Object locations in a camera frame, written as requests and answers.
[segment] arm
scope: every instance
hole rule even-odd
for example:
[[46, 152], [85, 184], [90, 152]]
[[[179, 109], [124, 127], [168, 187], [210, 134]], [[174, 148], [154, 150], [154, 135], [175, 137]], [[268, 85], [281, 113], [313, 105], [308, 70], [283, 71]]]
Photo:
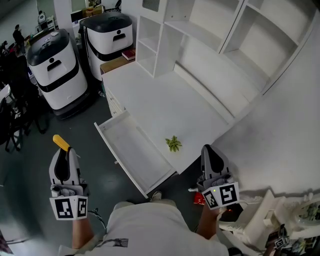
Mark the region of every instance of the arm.
[[88, 218], [74, 220], [72, 223], [72, 248], [80, 249], [93, 237], [94, 233]]
[[196, 233], [205, 239], [210, 239], [213, 235], [215, 235], [218, 215], [219, 209], [210, 210], [208, 205], [205, 204]]

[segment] person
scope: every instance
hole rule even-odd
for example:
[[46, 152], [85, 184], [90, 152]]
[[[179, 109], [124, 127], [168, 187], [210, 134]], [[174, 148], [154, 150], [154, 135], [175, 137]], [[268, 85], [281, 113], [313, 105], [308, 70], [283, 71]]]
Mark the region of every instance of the person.
[[191, 232], [174, 201], [157, 191], [151, 202], [116, 204], [107, 233], [94, 236], [88, 218], [74, 220], [72, 248], [61, 246], [59, 256], [228, 256], [216, 234], [219, 210], [204, 206], [197, 232]]
[[0, 55], [4, 56], [6, 53], [8, 53], [8, 49], [6, 48], [7, 41], [4, 41], [0, 46]]
[[26, 54], [26, 48], [25, 48], [25, 38], [21, 34], [21, 29], [19, 25], [15, 26], [15, 30], [13, 32], [13, 38], [15, 40], [15, 43], [20, 48], [22, 54]]

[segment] white drawer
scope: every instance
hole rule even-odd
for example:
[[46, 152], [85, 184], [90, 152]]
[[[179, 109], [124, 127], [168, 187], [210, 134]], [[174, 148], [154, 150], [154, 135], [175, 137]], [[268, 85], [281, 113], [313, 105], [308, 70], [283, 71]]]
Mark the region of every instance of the white drawer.
[[122, 111], [118, 111], [117, 109], [115, 109], [112, 105], [109, 104], [109, 109], [110, 109], [110, 113], [112, 117], [115, 117], [119, 114], [122, 113]]
[[106, 94], [106, 98], [108, 99], [108, 101], [112, 101], [114, 104], [117, 105], [117, 107], [121, 110], [124, 111], [125, 108], [123, 106], [120, 105], [119, 101], [117, 101], [117, 99], [113, 96], [113, 94], [111, 93], [111, 91], [107, 88], [105, 88], [105, 94]]
[[121, 109], [119, 105], [117, 105], [117, 102], [115, 100], [110, 99], [108, 96], [106, 98], [109, 106], [112, 106], [115, 110], [117, 110], [120, 113], [124, 111], [124, 109]]
[[175, 172], [128, 111], [99, 126], [97, 123], [94, 125], [118, 163], [145, 198]]

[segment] shelf compartment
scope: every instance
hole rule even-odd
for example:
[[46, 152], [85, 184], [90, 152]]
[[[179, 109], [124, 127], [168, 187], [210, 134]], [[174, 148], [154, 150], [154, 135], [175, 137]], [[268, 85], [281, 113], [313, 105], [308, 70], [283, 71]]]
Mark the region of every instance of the shelf compartment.
[[249, 0], [248, 6], [273, 22], [297, 45], [304, 38], [316, 13], [311, 0]]
[[136, 62], [151, 76], [154, 76], [157, 55], [138, 41]]
[[146, 197], [175, 170], [125, 111], [96, 129], [120, 166]]
[[209, 32], [208, 30], [200, 27], [199, 25], [187, 20], [167, 21], [165, 22], [165, 24], [180, 31], [188, 37], [192, 37], [198, 40], [199, 42], [203, 43], [215, 52], [218, 51], [222, 39], [216, 36], [215, 34]]
[[221, 41], [228, 35], [241, 5], [238, 0], [195, 0], [189, 21]]
[[158, 51], [160, 31], [161, 24], [140, 16], [138, 41], [155, 53]]
[[296, 49], [297, 45], [281, 29], [247, 6], [223, 54], [262, 91]]

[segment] white t-shirt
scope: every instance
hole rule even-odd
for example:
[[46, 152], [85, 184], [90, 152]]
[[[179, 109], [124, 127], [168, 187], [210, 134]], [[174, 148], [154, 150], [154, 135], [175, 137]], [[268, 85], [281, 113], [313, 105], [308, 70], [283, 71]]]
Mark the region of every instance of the white t-shirt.
[[228, 256], [227, 248], [189, 230], [180, 211], [162, 203], [115, 210], [103, 241], [86, 256]]

